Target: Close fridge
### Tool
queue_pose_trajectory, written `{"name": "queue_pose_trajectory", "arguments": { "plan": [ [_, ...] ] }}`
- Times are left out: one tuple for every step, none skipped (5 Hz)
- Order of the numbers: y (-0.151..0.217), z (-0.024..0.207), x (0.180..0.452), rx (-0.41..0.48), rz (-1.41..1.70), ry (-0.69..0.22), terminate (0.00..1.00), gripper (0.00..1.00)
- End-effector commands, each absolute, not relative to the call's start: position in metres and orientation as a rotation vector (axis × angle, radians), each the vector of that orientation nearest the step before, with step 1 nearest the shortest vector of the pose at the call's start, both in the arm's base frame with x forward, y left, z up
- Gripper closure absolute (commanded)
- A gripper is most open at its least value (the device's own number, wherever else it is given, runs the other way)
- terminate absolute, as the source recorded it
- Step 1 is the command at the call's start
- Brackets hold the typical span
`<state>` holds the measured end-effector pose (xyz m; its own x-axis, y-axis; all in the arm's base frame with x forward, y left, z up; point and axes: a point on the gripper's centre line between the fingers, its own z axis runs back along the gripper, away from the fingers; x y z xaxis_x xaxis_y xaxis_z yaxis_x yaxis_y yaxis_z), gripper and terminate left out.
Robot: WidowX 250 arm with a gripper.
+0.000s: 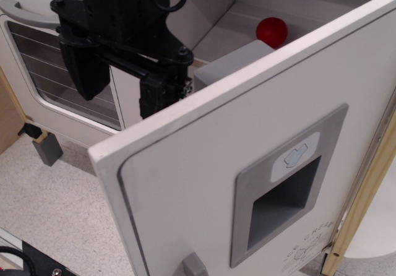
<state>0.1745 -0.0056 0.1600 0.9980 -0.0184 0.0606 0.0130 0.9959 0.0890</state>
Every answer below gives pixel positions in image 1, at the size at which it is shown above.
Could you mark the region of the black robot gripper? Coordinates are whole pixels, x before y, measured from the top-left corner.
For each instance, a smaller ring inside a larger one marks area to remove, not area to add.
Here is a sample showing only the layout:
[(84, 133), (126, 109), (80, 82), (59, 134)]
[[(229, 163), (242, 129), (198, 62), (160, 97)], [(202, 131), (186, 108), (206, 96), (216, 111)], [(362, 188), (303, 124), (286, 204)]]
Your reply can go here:
[(62, 58), (78, 93), (92, 100), (117, 67), (140, 79), (142, 119), (178, 102), (194, 55), (166, 21), (186, 1), (52, 0)]

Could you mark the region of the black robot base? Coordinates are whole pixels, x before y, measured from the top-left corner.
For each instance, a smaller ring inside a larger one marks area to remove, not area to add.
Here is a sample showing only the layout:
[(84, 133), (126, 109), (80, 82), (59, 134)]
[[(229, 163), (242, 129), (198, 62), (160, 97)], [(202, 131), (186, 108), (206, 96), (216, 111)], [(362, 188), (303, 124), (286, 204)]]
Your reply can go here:
[(21, 248), (1, 246), (1, 254), (12, 254), (22, 260), (22, 270), (1, 270), (1, 275), (77, 275), (25, 241)]

